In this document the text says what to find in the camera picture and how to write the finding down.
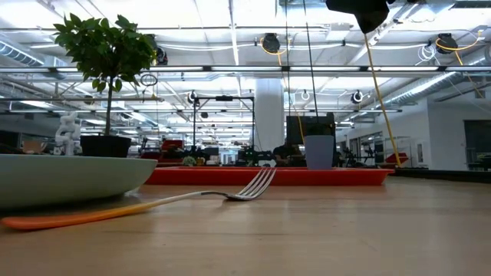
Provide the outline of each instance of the pillar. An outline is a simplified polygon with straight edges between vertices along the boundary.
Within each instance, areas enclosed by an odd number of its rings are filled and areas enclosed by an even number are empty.
[[[271,150],[285,143],[281,79],[255,81],[255,137],[256,150]]]

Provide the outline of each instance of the fork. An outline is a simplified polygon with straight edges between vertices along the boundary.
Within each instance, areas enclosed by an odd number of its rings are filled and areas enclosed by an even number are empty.
[[[79,225],[82,223],[97,222],[104,219],[112,219],[124,215],[130,215],[160,205],[204,195],[225,196],[227,199],[234,201],[250,201],[253,199],[257,199],[268,188],[275,174],[276,169],[261,169],[254,177],[254,179],[252,179],[251,182],[242,191],[235,195],[217,191],[191,192],[184,195],[172,196],[166,199],[159,199],[154,202],[140,203],[136,205],[129,205],[125,207],[90,212],[85,214],[37,217],[7,217],[2,219],[2,224],[17,230],[39,230],[46,228]]]

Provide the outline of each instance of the gray container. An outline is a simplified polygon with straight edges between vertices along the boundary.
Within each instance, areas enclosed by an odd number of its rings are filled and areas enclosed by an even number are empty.
[[[334,137],[332,135],[305,136],[305,160],[308,169],[332,169]]]

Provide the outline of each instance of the red tray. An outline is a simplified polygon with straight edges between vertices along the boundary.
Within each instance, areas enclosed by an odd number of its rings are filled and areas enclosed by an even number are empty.
[[[150,185],[245,186],[261,168],[170,167],[156,168]],[[307,168],[276,168],[273,186],[381,186],[392,169],[345,169],[311,171]]]

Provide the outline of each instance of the table surface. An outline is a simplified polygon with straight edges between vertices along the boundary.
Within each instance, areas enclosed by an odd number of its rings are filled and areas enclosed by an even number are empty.
[[[73,213],[203,187],[0,215]],[[235,192],[240,187],[207,187]],[[385,187],[270,187],[66,228],[0,226],[1,275],[489,275],[491,185],[388,178]]]

